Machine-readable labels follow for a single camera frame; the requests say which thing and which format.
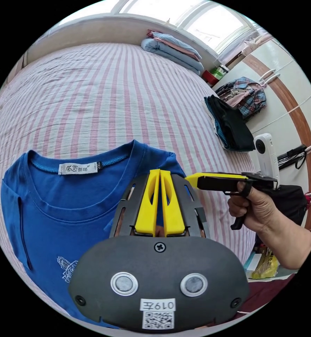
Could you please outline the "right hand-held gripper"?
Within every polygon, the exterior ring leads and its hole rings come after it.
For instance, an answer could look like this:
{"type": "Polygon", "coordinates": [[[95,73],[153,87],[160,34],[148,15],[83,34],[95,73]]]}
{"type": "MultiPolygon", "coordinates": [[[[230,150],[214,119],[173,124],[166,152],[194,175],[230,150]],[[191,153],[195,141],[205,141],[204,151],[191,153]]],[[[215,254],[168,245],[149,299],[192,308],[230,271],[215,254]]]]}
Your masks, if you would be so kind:
{"type": "Polygon", "coordinates": [[[276,178],[258,173],[242,174],[224,172],[200,172],[185,178],[192,187],[201,190],[221,191],[225,195],[238,195],[247,199],[252,188],[260,191],[275,190],[278,186],[276,178]]]}

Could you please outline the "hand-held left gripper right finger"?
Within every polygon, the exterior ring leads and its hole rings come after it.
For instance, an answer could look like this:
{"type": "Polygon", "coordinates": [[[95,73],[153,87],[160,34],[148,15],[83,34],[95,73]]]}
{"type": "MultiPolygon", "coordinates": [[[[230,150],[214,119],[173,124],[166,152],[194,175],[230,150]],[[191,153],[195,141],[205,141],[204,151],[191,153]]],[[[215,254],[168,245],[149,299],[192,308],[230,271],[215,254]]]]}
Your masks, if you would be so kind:
{"type": "Polygon", "coordinates": [[[170,171],[160,171],[160,183],[164,235],[180,236],[185,232],[185,225],[170,171]]]}

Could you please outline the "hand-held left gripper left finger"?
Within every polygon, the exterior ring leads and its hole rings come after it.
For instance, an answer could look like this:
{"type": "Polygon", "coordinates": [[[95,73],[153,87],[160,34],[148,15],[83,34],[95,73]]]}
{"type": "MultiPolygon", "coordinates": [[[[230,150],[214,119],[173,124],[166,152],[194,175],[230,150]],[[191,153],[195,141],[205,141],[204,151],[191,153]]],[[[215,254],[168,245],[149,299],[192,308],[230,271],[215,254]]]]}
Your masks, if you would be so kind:
{"type": "Polygon", "coordinates": [[[150,170],[135,223],[138,234],[155,236],[160,186],[160,170],[150,170]]]}

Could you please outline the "person's right hand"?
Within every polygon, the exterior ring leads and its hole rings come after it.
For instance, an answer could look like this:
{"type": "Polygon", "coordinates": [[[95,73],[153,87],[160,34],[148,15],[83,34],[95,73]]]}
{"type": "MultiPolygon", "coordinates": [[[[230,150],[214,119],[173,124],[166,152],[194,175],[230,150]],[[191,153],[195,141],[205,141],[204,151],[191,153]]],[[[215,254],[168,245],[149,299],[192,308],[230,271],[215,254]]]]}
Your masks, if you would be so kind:
{"type": "Polygon", "coordinates": [[[231,196],[229,213],[233,217],[245,216],[244,225],[258,235],[269,233],[278,224],[279,215],[272,199],[252,187],[247,197],[231,196]]]}

